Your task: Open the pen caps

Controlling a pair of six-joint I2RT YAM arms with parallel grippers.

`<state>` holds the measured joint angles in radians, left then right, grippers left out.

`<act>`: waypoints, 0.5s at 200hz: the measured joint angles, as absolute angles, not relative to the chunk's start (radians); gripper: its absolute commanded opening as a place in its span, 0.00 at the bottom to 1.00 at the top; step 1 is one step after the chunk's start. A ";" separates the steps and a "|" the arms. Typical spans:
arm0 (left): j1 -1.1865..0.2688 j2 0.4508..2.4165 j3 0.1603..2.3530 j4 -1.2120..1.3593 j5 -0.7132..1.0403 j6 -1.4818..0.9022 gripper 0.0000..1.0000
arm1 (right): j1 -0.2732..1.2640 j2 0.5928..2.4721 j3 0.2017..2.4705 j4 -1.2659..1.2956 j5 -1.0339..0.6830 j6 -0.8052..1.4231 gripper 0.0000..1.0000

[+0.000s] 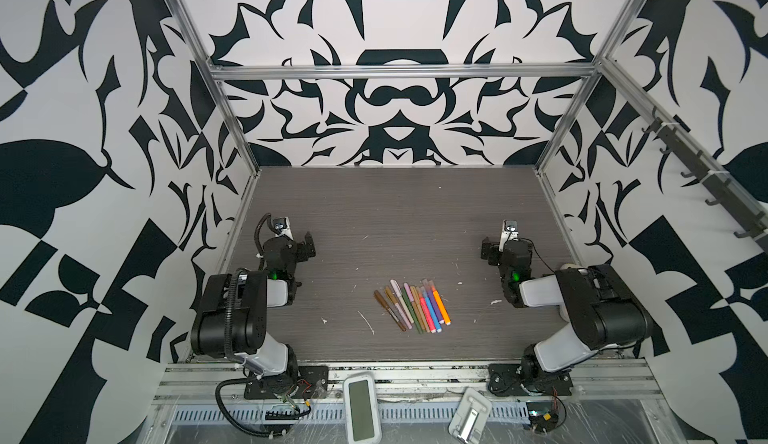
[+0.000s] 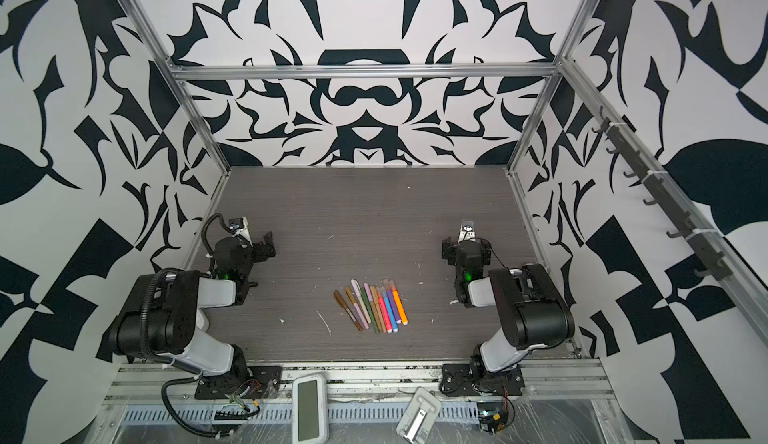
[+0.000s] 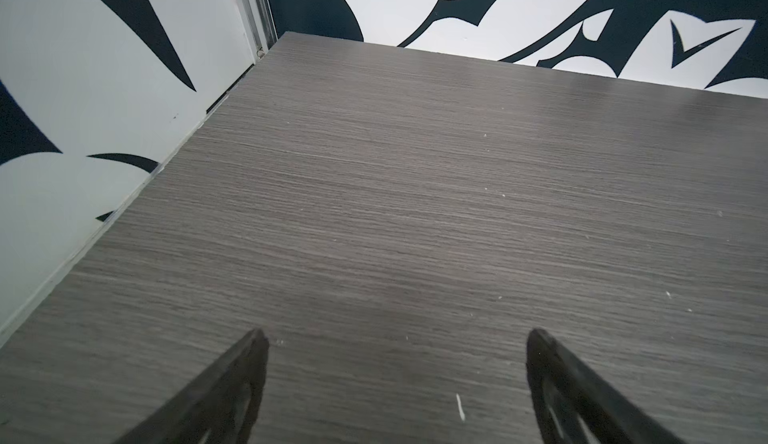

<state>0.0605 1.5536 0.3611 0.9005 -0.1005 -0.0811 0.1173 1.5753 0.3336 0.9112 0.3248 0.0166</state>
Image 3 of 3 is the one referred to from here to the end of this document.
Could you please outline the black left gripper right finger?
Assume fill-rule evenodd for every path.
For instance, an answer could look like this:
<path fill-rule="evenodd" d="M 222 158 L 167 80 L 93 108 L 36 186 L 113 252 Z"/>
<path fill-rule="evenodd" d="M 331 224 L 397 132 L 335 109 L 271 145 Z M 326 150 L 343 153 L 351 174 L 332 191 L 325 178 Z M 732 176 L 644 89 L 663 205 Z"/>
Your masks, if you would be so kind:
<path fill-rule="evenodd" d="M 526 342 L 526 375 L 545 443 L 680 443 L 546 330 Z"/>

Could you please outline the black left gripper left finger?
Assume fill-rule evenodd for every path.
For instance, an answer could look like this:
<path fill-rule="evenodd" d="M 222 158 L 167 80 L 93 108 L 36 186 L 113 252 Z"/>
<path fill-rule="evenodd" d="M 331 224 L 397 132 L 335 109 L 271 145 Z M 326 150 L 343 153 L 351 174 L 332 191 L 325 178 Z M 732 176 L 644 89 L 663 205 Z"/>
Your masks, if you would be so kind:
<path fill-rule="evenodd" d="M 119 443 L 247 443 L 267 376 L 269 341 L 252 329 Z"/>

